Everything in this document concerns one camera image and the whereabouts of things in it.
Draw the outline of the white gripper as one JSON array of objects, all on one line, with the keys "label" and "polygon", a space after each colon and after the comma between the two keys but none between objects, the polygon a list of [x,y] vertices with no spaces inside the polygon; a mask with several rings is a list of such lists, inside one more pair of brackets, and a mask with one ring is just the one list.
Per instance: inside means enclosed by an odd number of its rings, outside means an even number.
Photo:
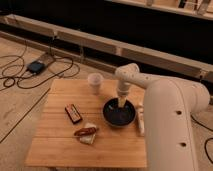
[{"label": "white gripper", "polygon": [[118,107],[123,108],[126,103],[126,96],[129,94],[131,84],[122,80],[117,84]]}]

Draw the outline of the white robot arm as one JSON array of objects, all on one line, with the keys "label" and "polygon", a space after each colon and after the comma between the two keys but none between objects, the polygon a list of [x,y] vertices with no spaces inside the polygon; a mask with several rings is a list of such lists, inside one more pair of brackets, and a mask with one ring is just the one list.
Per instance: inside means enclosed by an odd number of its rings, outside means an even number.
[{"label": "white robot arm", "polygon": [[149,171],[199,171],[191,116],[210,101],[200,82],[142,73],[137,64],[115,70],[117,93],[127,96],[131,84],[145,90],[143,98]]}]

